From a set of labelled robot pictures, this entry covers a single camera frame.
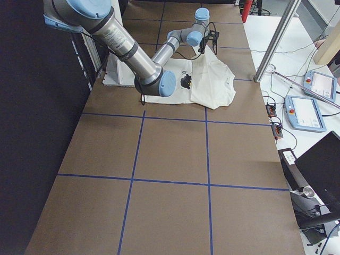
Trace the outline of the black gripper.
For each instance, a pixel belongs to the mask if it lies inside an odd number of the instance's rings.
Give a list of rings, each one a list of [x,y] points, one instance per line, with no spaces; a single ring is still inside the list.
[[[204,48],[206,47],[206,38],[203,37],[201,42],[200,42],[200,48],[199,48],[199,52],[200,53],[204,53]]]

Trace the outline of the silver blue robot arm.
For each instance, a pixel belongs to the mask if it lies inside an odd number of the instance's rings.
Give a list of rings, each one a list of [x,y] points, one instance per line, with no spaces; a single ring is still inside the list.
[[[150,58],[115,17],[110,1],[44,1],[45,23],[55,29],[91,36],[110,48],[134,73],[135,88],[142,95],[169,97],[176,89],[176,77],[164,69],[165,64],[182,44],[192,47],[208,36],[209,11],[196,10],[190,28],[173,30],[166,42]]]

